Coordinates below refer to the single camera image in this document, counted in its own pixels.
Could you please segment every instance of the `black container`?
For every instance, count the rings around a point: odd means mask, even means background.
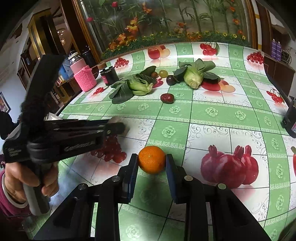
[[[103,69],[100,74],[107,86],[114,84],[116,81],[119,81],[119,78],[113,66],[109,67],[108,69]]]

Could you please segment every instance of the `printed pomegranate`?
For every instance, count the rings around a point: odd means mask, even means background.
[[[216,167],[217,159],[224,155],[223,152],[217,151],[217,148],[214,145],[209,146],[209,153],[207,153],[202,158],[202,164],[200,167],[200,171],[202,173],[202,177],[208,182],[214,183],[215,179],[213,178],[213,171]]]
[[[252,149],[247,145],[244,149],[242,162],[246,166],[246,178],[243,181],[244,185],[249,185],[256,181],[259,173],[258,163],[254,157],[251,156]]]
[[[224,154],[215,163],[213,178],[216,183],[224,183],[228,188],[238,188],[246,177],[246,167],[242,162],[244,148],[237,146],[234,154]]]

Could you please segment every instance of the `wooden furniture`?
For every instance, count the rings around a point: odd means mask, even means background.
[[[265,54],[264,56],[265,72],[271,76],[288,96],[292,85],[295,70],[281,61],[273,59]]]

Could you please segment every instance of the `finger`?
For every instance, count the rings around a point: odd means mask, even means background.
[[[59,185],[55,187],[55,189],[48,195],[49,197],[52,197],[59,191]]]
[[[5,175],[8,175],[10,178],[18,179],[20,182],[30,187],[40,185],[38,177],[28,167],[19,162],[7,163],[5,165]]]
[[[50,193],[53,192],[53,190],[55,190],[55,188],[59,188],[59,185],[57,183],[57,180],[55,180],[52,184],[50,184],[49,186],[43,186],[41,189],[41,192],[44,196],[48,196]]]
[[[57,180],[58,172],[59,172],[58,167],[56,166],[55,163],[53,163],[48,173],[44,175],[44,178],[43,178],[44,186],[48,187],[49,185],[54,183],[54,181]]]

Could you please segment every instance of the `red flower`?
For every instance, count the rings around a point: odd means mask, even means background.
[[[111,6],[112,6],[112,7],[118,7],[118,2],[113,2],[113,3],[111,4]]]
[[[88,18],[86,19],[87,22],[91,22],[91,21],[93,21],[93,20],[94,20],[93,17],[88,17]]]

